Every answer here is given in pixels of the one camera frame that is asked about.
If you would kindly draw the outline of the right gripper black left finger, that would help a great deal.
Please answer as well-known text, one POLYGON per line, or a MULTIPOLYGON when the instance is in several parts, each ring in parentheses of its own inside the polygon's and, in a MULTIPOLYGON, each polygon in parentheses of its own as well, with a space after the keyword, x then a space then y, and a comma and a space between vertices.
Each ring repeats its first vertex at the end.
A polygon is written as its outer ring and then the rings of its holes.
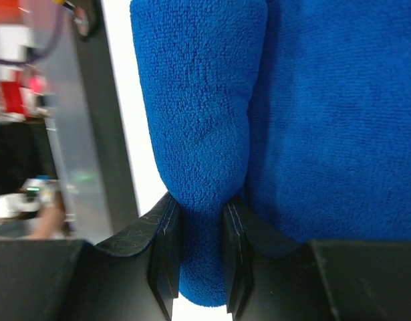
POLYGON ((166 193, 147 214, 84 244, 62 320, 171 320, 180 275, 180 205, 166 193))

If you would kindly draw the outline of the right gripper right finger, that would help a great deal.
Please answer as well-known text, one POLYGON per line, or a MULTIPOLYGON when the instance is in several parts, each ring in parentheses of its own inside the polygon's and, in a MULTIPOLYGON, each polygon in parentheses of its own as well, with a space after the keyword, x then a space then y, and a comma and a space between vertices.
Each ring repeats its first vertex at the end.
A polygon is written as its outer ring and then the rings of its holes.
POLYGON ((233 320, 337 320, 316 250, 276 230, 240 198, 223 207, 227 312, 233 320))

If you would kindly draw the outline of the blue towel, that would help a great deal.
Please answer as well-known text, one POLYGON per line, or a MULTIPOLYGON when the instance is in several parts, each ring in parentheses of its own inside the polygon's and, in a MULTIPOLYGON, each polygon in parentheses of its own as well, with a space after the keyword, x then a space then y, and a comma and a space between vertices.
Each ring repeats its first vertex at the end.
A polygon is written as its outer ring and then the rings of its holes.
POLYGON ((180 292, 225 303, 221 210, 298 240, 411 239, 411 1, 133 1, 180 292))

